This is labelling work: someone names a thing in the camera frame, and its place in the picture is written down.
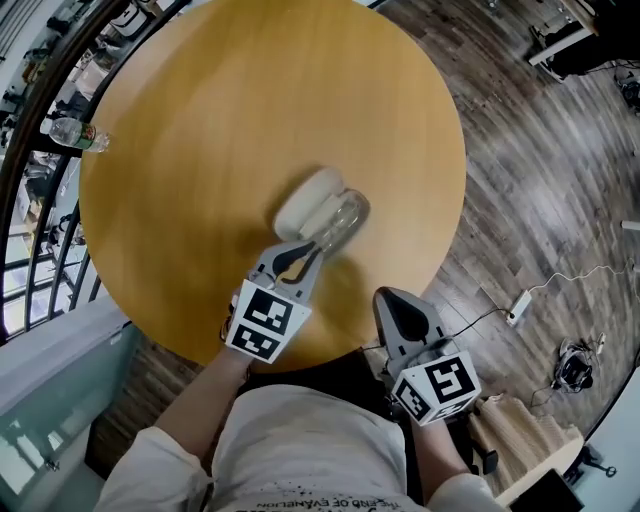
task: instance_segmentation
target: white marker cube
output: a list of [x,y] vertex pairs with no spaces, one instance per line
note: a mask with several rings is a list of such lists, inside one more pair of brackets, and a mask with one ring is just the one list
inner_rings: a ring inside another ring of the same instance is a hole
[[245,279],[225,344],[271,364],[310,316],[310,308]]
[[458,352],[402,370],[393,396],[418,425],[464,409],[481,391],[469,352]]

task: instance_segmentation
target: shirt sleeve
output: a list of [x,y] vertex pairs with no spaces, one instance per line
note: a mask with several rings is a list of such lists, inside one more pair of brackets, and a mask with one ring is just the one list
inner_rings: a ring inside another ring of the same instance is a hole
[[209,483],[197,457],[163,430],[151,427],[138,433],[113,468],[94,512],[191,510]]
[[428,504],[431,512],[504,512],[479,476],[464,474],[443,483]]

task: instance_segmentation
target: round wooden table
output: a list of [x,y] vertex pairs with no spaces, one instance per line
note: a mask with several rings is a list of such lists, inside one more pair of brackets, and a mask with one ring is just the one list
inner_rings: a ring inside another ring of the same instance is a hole
[[313,314],[266,371],[309,367],[374,339],[382,285],[420,294],[462,209],[452,98],[400,28],[351,0],[216,0],[136,52],[94,122],[82,225],[102,282],[150,338],[208,363],[233,290],[277,243],[273,217],[331,166],[371,215],[323,268]]

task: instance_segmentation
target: white table leg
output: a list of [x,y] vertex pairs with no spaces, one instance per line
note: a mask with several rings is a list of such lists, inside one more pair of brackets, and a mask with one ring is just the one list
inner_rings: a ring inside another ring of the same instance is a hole
[[630,220],[623,220],[620,225],[622,229],[628,229],[630,231],[640,231],[640,222],[633,222]]
[[581,28],[577,32],[574,32],[571,35],[568,35],[564,39],[561,39],[557,43],[552,44],[551,46],[545,48],[540,53],[536,53],[533,57],[529,59],[529,64],[535,66],[540,64],[543,60],[547,60],[549,57],[555,55],[556,53],[568,48],[572,44],[577,43],[578,41],[582,41],[586,37],[589,37],[592,32],[588,28]]

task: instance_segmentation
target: bottle label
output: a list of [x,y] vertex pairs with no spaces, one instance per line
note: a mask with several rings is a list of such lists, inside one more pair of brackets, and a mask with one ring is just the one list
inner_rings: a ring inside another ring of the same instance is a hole
[[78,137],[78,140],[74,144],[75,147],[82,150],[89,149],[93,145],[93,141],[96,140],[96,134],[95,126],[82,123],[82,131],[80,132],[80,137]]

